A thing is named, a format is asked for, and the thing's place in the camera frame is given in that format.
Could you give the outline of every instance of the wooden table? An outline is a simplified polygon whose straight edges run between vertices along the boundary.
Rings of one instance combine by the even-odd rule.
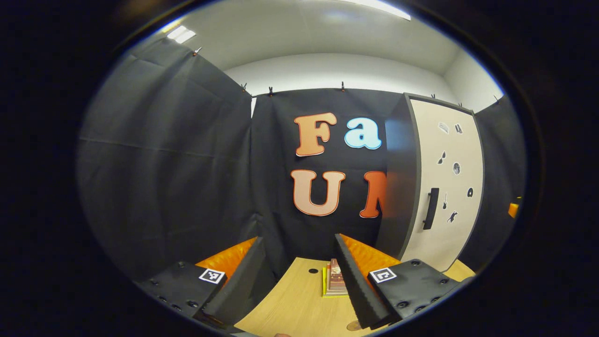
[[[359,337],[375,331],[347,329],[358,319],[349,297],[322,297],[322,268],[326,263],[296,258],[270,293],[235,327],[260,337],[276,333],[291,337]],[[459,261],[444,274],[456,281],[474,275]]]

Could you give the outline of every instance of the orange letter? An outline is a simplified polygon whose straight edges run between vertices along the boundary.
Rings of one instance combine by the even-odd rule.
[[[387,176],[385,172],[370,171],[366,172],[364,179],[368,181],[368,198],[366,199],[366,207],[360,212],[363,218],[376,218],[379,211],[376,209],[377,201],[380,204],[380,210],[385,207],[385,191],[387,187]]]
[[[300,211],[308,215],[325,216],[337,209],[339,205],[339,189],[345,173],[328,171],[322,174],[326,180],[326,201],[322,205],[313,204],[310,200],[312,181],[316,173],[309,170],[293,170],[291,177],[294,179],[294,203]]]
[[[300,116],[294,119],[299,126],[299,147],[295,150],[298,157],[319,155],[325,151],[325,147],[318,144],[318,138],[323,142],[328,142],[331,136],[329,126],[321,123],[316,127],[316,122],[326,122],[331,125],[337,123],[337,118],[331,112],[321,113],[312,116]]]

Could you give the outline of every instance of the stack of books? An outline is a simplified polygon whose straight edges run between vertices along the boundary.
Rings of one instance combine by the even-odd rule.
[[[326,268],[322,269],[322,297],[346,297],[347,288],[343,282],[341,268],[337,263],[336,258],[332,258],[331,262],[326,264]]]

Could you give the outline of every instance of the black curtain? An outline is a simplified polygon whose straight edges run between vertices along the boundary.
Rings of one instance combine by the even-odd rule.
[[[130,50],[80,133],[77,180],[87,218],[136,281],[256,234],[251,96],[192,53],[167,38]]]
[[[252,155],[250,169],[252,193],[258,211],[261,233],[265,238],[267,257],[276,275],[281,276],[295,257],[329,260],[333,257],[334,235],[343,233],[374,246],[381,214],[377,218],[361,218],[368,195],[368,171],[386,172],[385,118],[391,114],[402,94],[373,90],[309,89],[276,92],[272,97],[257,98],[252,119]],[[300,145],[299,116],[333,113],[330,140],[324,153],[308,157],[296,156]],[[370,118],[378,125],[382,145],[376,150],[351,148],[344,136],[353,118]],[[341,171],[340,198],[335,212],[327,216],[302,213],[293,200],[292,170],[311,170],[311,200],[323,204],[327,184],[326,171]]]
[[[483,148],[484,192],[479,216],[458,259],[479,272],[499,251],[515,223],[510,203],[523,196],[526,146],[520,121],[507,96],[475,114]]]

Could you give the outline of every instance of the black door handle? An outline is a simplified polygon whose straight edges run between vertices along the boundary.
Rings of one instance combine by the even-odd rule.
[[[423,229],[432,228],[432,221],[435,218],[435,212],[437,211],[437,202],[439,201],[439,189],[431,188],[431,192],[428,195],[430,195],[431,198],[428,202],[428,212],[426,213],[426,219],[423,221]]]

